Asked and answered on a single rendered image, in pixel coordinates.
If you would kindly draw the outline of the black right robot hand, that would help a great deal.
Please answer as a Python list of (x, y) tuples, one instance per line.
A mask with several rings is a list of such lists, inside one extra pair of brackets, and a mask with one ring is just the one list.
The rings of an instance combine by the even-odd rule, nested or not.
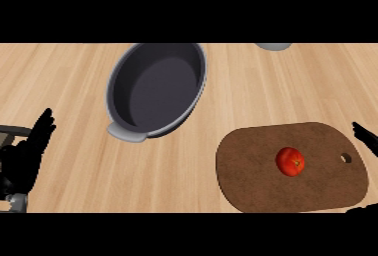
[[(372, 154), (378, 158), (378, 136), (358, 123), (353, 122), (355, 137), (362, 141), (369, 148)], [(349, 210), (349, 213), (374, 213), (378, 214), (378, 202), (365, 207), (356, 207)]]

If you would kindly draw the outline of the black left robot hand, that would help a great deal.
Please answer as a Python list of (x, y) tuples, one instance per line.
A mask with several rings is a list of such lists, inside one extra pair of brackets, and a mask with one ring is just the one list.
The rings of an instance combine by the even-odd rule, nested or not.
[(16, 193), (28, 194), (33, 190), (42, 157), (56, 129), (53, 122), (52, 109), (47, 108), (36, 121), (28, 138), (16, 146), (8, 145), (0, 149), (0, 200)]

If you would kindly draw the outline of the red tomato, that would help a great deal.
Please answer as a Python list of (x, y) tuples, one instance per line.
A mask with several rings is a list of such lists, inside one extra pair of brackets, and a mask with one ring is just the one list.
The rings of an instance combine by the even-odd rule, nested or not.
[(282, 148), (276, 154), (275, 162), (284, 175), (295, 177), (301, 174), (304, 170), (304, 156), (295, 148)]

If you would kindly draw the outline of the brown cutting board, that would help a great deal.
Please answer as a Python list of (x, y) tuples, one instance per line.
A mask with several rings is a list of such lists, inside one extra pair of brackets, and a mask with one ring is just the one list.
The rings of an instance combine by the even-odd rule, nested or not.
[[(285, 147), (304, 156), (295, 177), (275, 158)], [(306, 212), (356, 205), (368, 192), (368, 173), (346, 135), (318, 122), (233, 130), (216, 153), (220, 189), (242, 212)]]

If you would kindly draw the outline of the dark grey oval pot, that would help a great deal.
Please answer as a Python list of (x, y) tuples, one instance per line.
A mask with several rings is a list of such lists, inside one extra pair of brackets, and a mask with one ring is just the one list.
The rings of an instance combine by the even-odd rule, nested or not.
[(207, 80), (207, 56), (198, 43), (136, 43), (109, 75), (105, 104), (108, 133), (142, 143), (186, 121)]

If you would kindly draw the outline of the dark grey framed object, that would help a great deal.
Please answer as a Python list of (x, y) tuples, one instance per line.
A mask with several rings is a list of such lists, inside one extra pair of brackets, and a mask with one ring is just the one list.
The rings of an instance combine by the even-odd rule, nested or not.
[(28, 137), (31, 129), (19, 126), (0, 125), (0, 147), (13, 143), (15, 137)]

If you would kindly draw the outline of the grey round object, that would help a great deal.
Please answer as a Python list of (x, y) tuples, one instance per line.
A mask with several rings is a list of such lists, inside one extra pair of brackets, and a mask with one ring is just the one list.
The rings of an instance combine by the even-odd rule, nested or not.
[(256, 45), (267, 51), (284, 51), (293, 43), (256, 43)]

